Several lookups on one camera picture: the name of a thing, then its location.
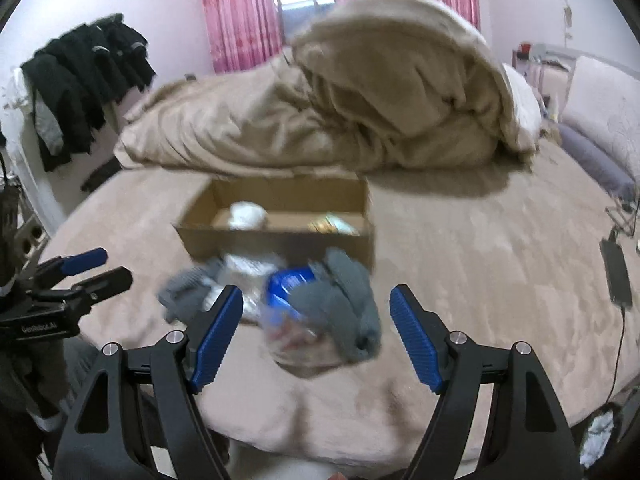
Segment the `grey knit glove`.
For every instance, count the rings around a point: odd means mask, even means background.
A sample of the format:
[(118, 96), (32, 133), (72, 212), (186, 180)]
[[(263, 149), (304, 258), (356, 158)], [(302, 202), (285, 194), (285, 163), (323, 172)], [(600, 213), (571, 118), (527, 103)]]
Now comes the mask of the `grey knit glove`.
[(331, 336), (346, 363), (375, 358), (382, 326), (368, 269), (340, 248), (331, 247), (321, 261), (309, 263), (312, 280), (295, 286), (290, 305), (306, 321)]
[(209, 310), (222, 289), (217, 282), (221, 270), (222, 261), (213, 258), (180, 271), (163, 284), (157, 299), (165, 308), (164, 319), (189, 324), (195, 315)]

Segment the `blue Vinda tissue pack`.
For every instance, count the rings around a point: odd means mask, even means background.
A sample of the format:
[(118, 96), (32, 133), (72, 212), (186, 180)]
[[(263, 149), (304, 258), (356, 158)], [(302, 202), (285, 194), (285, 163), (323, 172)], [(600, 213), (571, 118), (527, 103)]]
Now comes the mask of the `blue Vinda tissue pack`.
[(316, 279), (310, 266), (283, 269), (274, 272), (266, 281), (264, 310), (269, 322), (281, 325), (285, 318), (300, 321), (302, 315), (292, 307), (290, 296), (294, 288), (313, 282)]

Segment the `clear plastic snack bag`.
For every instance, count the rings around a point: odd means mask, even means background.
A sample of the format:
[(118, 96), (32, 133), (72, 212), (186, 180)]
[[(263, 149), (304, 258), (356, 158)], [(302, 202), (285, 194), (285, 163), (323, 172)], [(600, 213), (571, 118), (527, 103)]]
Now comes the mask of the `clear plastic snack bag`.
[(217, 282), (241, 289), (242, 320), (262, 329), (267, 349), (278, 364), (294, 368), (341, 365), (343, 361), (336, 352), (331, 336), (311, 326), (303, 315), (300, 321), (285, 318), (281, 325), (269, 322), (262, 296), (270, 275), (283, 269), (291, 268), (277, 255), (253, 258), (227, 254), (222, 257), (222, 270)]

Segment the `white item in box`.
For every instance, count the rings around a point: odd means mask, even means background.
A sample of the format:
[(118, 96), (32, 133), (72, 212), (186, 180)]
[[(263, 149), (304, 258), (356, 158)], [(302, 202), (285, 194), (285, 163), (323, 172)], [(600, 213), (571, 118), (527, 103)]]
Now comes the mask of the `white item in box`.
[(265, 208), (252, 202), (235, 202), (229, 208), (228, 227), (232, 230), (260, 230), (267, 220)]

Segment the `black smartphone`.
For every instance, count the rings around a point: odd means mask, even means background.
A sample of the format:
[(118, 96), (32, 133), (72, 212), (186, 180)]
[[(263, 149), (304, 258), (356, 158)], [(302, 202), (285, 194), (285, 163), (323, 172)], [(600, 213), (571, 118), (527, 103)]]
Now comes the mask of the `black smartphone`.
[(634, 303), (623, 249), (616, 242), (602, 238), (600, 252), (612, 303), (622, 309), (630, 309)]

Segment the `black clothes on rack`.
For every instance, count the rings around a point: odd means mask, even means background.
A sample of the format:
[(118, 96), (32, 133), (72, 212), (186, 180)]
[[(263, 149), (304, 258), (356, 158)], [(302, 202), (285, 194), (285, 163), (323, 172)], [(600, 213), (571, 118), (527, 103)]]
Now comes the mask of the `black clothes on rack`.
[(120, 102), (133, 88), (149, 88), (155, 77), (148, 40), (120, 13), (50, 40), (21, 70), (28, 95), (55, 119), (54, 131), (47, 134), (43, 114), (32, 112), (47, 172), (68, 164), (73, 154), (90, 153), (93, 133), (106, 124), (104, 107)]

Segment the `brown cardboard box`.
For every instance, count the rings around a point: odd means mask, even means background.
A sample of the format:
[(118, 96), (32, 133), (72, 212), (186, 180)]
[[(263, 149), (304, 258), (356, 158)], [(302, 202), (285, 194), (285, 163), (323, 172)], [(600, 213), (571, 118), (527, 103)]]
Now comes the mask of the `brown cardboard box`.
[[(228, 227), (230, 206), (243, 200), (267, 211), (262, 229)], [(289, 266), (303, 266), (323, 259), (326, 250), (334, 247), (370, 269), (374, 229), (369, 203), (367, 182), (353, 176), (213, 179), (186, 207), (175, 229), (186, 252), (198, 261), (224, 254), (277, 255)], [(308, 224), (325, 214), (346, 220), (358, 234), (311, 231)]]

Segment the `yellow cartoon tissue pack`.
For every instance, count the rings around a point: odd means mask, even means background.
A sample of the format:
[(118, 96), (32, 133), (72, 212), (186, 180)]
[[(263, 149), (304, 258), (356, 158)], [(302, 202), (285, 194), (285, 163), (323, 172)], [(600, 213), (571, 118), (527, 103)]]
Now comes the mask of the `yellow cartoon tissue pack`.
[(345, 234), (355, 236), (358, 230), (346, 220), (335, 214), (325, 214), (308, 224), (311, 231), (321, 234)]

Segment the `purple grey bolster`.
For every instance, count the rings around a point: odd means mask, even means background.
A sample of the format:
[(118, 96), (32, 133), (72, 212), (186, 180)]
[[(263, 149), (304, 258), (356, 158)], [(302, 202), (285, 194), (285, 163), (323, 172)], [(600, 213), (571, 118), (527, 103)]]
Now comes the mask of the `purple grey bolster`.
[(580, 132), (559, 124), (562, 149), (612, 197), (631, 202), (636, 186), (632, 177), (605, 151)]

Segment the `pink curtain left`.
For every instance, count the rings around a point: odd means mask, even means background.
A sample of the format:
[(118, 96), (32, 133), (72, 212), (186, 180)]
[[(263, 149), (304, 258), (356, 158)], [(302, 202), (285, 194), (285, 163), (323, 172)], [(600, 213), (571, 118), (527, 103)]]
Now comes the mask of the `pink curtain left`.
[(248, 70), (280, 52), (273, 0), (202, 0), (214, 72)]

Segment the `white pillow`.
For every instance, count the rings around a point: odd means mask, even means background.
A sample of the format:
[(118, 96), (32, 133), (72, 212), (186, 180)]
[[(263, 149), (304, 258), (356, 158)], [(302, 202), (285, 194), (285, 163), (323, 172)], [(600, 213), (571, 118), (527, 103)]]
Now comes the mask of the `white pillow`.
[(515, 147), (521, 154), (536, 151), (542, 128), (542, 115), (534, 89), (513, 67), (503, 64), (512, 93)]

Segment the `grey patterned pillow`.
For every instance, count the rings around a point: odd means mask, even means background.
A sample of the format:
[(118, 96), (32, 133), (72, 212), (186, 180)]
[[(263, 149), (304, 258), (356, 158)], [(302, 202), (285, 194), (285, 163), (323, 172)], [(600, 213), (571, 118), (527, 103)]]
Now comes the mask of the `grey patterned pillow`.
[(570, 76), (561, 122), (581, 132), (639, 182), (639, 105), (638, 79), (580, 56)]

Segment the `beige fleece blanket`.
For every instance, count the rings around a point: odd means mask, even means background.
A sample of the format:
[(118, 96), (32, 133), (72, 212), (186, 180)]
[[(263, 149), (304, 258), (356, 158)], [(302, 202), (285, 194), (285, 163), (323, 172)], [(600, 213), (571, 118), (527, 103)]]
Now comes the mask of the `beige fleece blanket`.
[(487, 164), (515, 147), (503, 64), (438, 0), (349, 0), (242, 72), (160, 87), (127, 115), (122, 166), (296, 174)]

